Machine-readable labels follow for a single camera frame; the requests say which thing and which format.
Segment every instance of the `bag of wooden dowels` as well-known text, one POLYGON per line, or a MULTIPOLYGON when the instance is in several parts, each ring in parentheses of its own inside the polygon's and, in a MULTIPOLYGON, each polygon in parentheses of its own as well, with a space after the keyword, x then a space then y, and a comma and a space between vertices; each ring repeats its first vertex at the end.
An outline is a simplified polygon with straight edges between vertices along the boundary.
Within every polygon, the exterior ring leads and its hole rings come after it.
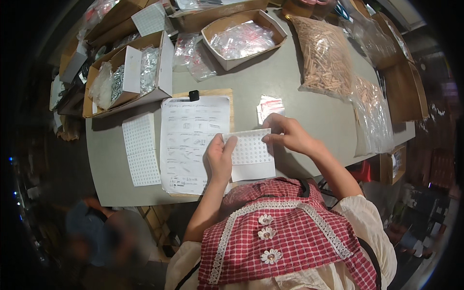
POLYGON ((395 144, 387 101, 377 85, 358 76, 355 79, 350 98, 358 137, 355 156, 389 152, 395 144))
POLYGON ((353 81, 351 57, 341 28, 318 20, 292 16, 304 57, 299 90, 348 101, 353 81))

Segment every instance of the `hand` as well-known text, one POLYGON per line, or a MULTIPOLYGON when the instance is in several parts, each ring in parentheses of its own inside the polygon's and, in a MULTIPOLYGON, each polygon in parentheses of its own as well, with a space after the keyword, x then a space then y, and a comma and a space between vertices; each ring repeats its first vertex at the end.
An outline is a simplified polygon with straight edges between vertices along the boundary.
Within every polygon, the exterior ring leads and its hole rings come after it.
POLYGON ((232 174, 232 152, 237 144, 237 137, 232 136, 224 144, 222 134, 217 133, 206 150, 211 166, 211 180, 229 181, 232 174))
POLYGON ((323 146, 322 142, 311 137, 297 120, 276 113, 270 114, 264 120, 263 128, 272 129, 272 134, 268 134, 262 139, 267 144, 280 144, 292 151, 308 156, 323 146))

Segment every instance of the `sticker sheet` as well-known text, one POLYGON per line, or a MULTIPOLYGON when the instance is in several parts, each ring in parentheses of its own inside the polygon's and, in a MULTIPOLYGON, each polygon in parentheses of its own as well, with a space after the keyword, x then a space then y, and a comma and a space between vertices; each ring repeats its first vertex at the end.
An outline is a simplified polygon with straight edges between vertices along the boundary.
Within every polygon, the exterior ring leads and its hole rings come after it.
POLYGON ((261 139, 271 129, 223 134, 224 142, 237 136, 237 145, 232 153, 232 181, 264 179, 276 176, 274 152, 261 139))
POLYGON ((153 113, 135 116, 124 121, 122 133, 134 186, 160 184, 153 113))

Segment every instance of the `white box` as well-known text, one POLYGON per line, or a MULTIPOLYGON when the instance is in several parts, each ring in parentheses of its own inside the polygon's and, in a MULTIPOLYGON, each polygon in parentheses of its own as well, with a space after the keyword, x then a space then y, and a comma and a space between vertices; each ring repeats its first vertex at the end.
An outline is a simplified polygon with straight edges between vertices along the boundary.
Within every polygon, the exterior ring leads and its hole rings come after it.
POLYGON ((73 37, 61 55, 59 64, 60 81, 71 83, 86 59, 87 46, 73 37))
POLYGON ((90 86, 97 77, 98 69, 100 68, 102 62, 110 61, 123 48, 115 49, 109 52, 108 54, 104 55, 103 57, 99 58, 96 62, 92 64, 92 66, 89 69, 87 83, 85 84, 84 107, 82 112, 82 116, 84 118, 101 118, 120 112, 122 110, 127 110, 146 103, 160 101, 172 96, 172 59, 174 56, 174 45, 169 39, 167 32, 155 32, 147 36, 141 37, 139 39, 136 39, 128 43, 128 45, 138 50, 141 50, 150 45, 153 45, 153 47, 155 48, 159 47, 160 51, 158 56, 155 89, 144 96, 140 96, 140 94, 137 94, 136 97, 130 99, 128 102, 109 108, 108 110, 103 110, 95 106, 92 102, 92 99, 89 97, 90 86))
POLYGON ((201 34, 203 35, 203 41, 205 42, 208 49, 211 51, 211 53, 214 55, 214 57, 219 61, 221 66, 226 71, 236 67, 241 63, 244 63, 249 59, 252 59, 258 55, 261 55, 263 53, 280 47, 282 44, 284 44, 285 40, 287 39, 287 33, 282 28, 282 26, 280 26, 280 24, 278 24, 277 21, 275 21, 271 16, 267 15, 267 13, 263 10, 244 11, 233 14, 231 16, 220 18, 203 28, 201 30, 201 34), (245 23, 249 20, 253 20, 255 23, 262 27, 271 29, 274 32, 274 36, 272 36, 272 39, 274 40, 276 45, 263 52, 258 52, 248 57, 237 59, 225 59, 214 48, 210 46, 211 39, 215 34, 223 32, 226 28, 230 27, 233 24, 237 25, 240 23, 245 23))
POLYGON ((113 66, 113 71, 116 71, 119 66, 124 65, 122 93, 110 106, 110 109, 130 101, 140 94, 141 62, 142 52, 131 46, 124 47, 110 60, 110 63, 113 66))

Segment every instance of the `black strap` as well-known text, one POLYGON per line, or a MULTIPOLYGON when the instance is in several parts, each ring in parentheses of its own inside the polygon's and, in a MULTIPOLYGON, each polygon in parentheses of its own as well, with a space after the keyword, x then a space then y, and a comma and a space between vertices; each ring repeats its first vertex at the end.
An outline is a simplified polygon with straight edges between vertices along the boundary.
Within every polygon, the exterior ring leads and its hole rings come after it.
POLYGON ((301 195, 301 197, 306 197, 308 198, 309 197, 309 184, 308 182, 306 181, 306 179, 298 179, 303 187, 303 194, 301 195))
POLYGON ((179 284, 177 284, 177 287, 175 288, 175 290, 179 290, 182 287, 182 285, 193 275, 193 273, 197 271, 197 269, 200 267, 200 262, 198 262, 198 264, 196 264, 195 267, 193 267, 190 270, 190 272, 187 275, 185 275, 185 277, 179 282, 179 284))
POLYGON ((382 277, 380 275, 380 266, 379 266, 379 261, 377 260, 377 256, 375 255, 371 246, 369 246, 369 244, 365 240, 358 237, 358 241, 361 247, 364 250, 366 250, 367 254, 369 255, 369 258, 371 258, 372 265, 374 266, 375 273, 377 274, 377 277, 375 278, 375 285, 377 287, 377 290, 381 290, 382 289, 382 277))

